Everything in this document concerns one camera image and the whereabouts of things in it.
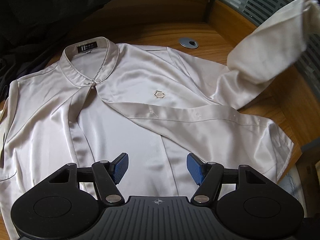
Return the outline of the cream satin shirt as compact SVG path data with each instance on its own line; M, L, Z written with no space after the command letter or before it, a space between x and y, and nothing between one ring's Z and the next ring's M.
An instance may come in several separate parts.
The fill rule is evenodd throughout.
M18 239L14 202L67 163L90 167L127 153L124 197L191 197L189 153L226 168L247 164L277 182L293 142L274 121L239 109L317 33L317 0L294 0L244 38L226 64L97 37L12 81L1 111L1 214L9 237Z

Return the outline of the black cloth garment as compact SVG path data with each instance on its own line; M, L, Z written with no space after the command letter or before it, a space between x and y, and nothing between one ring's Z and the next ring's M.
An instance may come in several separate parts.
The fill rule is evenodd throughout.
M111 0L1 0L1 100L13 80L44 68L55 42Z

